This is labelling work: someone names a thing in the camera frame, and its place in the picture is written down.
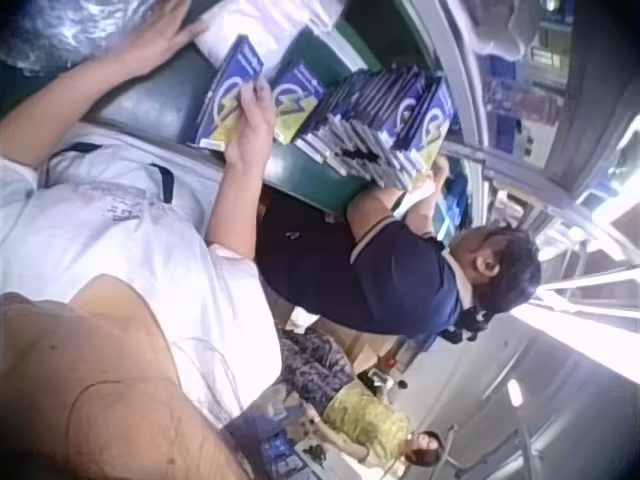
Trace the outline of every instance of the stack of dvd cases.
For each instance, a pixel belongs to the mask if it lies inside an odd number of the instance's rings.
[[[431,167],[453,114],[442,77],[417,66],[360,70],[325,95],[295,144],[341,175],[408,190]]]

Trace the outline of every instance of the white shirt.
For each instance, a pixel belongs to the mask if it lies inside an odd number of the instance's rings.
[[[105,146],[51,162],[49,188],[0,159],[0,291],[67,303],[99,275],[127,283],[156,316],[183,391],[221,426],[273,383],[281,357],[256,265],[199,233],[220,172],[83,129],[71,140]],[[172,205],[152,162],[175,175]]]

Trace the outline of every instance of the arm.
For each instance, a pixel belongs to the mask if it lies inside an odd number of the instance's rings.
[[[405,222],[413,233],[421,237],[434,235],[433,217],[436,211],[438,198],[442,194],[442,187],[449,176],[449,162],[443,156],[436,158],[433,167],[433,179],[435,189],[433,193],[419,202],[416,202],[405,217]]]
[[[225,151],[227,165],[207,228],[207,242],[253,259],[262,178],[273,145],[275,107],[260,78],[240,89],[243,116]]]
[[[0,123],[2,154],[37,169],[73,124],[105,93],[145,75],[201,33],[199,24],[179,31],[189,2],[171,0],[122,49],[90,60],[29,97]]]
[[[330,443],[342,453],[363,462],[369,456],[369,449],[352,442],[343,435],[334,432],[326,423],[322,421],[320,415],[309,405],[304,405],[305,415],[314,427],[314,432],[325,442]]]
[[[377,393],[376,393],[376,398],[378,400],[380,400],[380,403],[383,404],[385,407],[390,407],[391,406],[391,402],[389,401],[389,397],[387,397],[387,391],[380,388],[378,389]]]
[[[372,188],[360,193],[347,207],[347,221],[359,242],[381,220],[390,217],[391,207],[402,195],[401,190]]]

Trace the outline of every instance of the hand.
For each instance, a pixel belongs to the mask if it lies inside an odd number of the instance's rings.
[[[449,177],[449,160],[447,160],[447,157],[438,155],[435,162],[433,162],[431,170],[433,171],[433,179],[436,185],[442,187],[445,180]]]
[[[302,411],[304,412],[304,416],[309,419],[309,421],[317,422],[320,420],[320,415],[312,405],[307,402],[302,402]]]
[[[206,30],[207,25],[200,22],[180,30],[189,4],[189,0],[168,0],[146,25],[111,55],[129,78],[151,72]]]
[[[264,174],[271,156],[276,111],[267,81],[260,77],[240,88],[242,115],[227,145],[224,156],[227,166],[243,172]]]

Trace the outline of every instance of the plastic bag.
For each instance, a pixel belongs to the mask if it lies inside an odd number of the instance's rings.
[[[270,77],[305,26],[316,33],[330,30],[343,8],[344,0],[223,0],[202,15],[209,29],[196,45],[219,67],[236,37],[246,34]]]
[[[26,0],[0,33],[0,60],[57,73],[121,44],[163,0]]]

